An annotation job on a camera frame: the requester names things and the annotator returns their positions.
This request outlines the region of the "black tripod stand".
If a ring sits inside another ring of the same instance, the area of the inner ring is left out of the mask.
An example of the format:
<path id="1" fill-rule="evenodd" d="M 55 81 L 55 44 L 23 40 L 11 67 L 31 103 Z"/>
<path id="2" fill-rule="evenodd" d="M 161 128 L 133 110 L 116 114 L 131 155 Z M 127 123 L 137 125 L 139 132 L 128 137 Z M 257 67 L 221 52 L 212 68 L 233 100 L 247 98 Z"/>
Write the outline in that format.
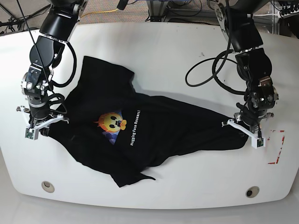
<path id="1" fill-rule="evenodd" d="M 51 4 L 48 4 L 40 9 L 38 9 L 37 11 L 26 15 L 25 19 L 30 20 L 30 19 L 33 19 L 40 15 L 43 15 L 50 9 L 50 7 L 51 7 Z M 9 19 L 7 21 L 0 21 L 0 35 L 5 35 L 5 34 L 7 34 L 8 31 L 13 33 L 16 31 L 22 31 L 24 29 L 23 24 L 25 23 L 25 20 L 23 17 L 15 16 L 3 4 L 0 4 L 0 9 L 9 16 Z"/>

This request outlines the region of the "red tape rectangle marking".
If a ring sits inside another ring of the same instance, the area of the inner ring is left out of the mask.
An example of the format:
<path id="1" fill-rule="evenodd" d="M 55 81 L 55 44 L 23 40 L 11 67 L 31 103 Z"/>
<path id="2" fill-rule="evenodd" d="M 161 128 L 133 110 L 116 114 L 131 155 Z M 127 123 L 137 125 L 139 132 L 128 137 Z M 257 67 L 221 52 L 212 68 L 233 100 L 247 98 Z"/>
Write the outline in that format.
<path id="1" fill-rule="evenodd" d="M 278 164 L 285 140 L 285 135 L 285 130 L 270 130 L 266 142 L 267 164 Z"/>

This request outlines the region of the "grey metal table leg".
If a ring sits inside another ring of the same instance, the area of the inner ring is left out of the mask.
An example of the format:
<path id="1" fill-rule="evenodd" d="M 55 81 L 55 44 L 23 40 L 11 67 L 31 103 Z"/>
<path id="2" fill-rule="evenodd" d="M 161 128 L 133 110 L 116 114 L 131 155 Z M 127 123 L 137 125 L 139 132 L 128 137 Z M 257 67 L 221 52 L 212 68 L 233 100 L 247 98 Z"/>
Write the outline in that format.
<path id="1" fill-rule="evenodd" d="M 150 22 L 161 22 L 165 17 L 168 0 L 147 0 Z"/>

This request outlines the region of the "white power strip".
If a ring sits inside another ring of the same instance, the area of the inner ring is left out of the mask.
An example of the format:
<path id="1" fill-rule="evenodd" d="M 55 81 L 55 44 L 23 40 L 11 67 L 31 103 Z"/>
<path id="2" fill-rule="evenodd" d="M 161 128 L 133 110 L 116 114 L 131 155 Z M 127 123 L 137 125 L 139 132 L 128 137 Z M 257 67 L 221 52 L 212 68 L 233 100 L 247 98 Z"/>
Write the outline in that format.
<path id="1" fill-rule="evenodd" d="M 278 13 L 278 16 L 279 18 L 286 19 L 298 14 L 299 14 L 299 5 L 293 4 L 293 5 L 282 6 L 281 10 Z"/>

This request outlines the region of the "black printed T-shirt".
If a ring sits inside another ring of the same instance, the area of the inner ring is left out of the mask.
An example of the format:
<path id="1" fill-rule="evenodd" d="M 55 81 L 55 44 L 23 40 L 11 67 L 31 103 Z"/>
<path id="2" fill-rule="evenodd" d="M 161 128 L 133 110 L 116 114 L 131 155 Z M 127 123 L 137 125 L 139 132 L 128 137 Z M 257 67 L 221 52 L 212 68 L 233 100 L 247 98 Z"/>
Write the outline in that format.
<path id="1" fill-rule="evenodd" d="M 79 163 L 108 174 L 118 187 L 172 156 L 242 148 L 248 136 L 223 126 L 227 116 L 164 96 L 137 93 L 129 69 L 85 56 L 78 85 L 64 104 L 69 122 L 48 136 Z"/>

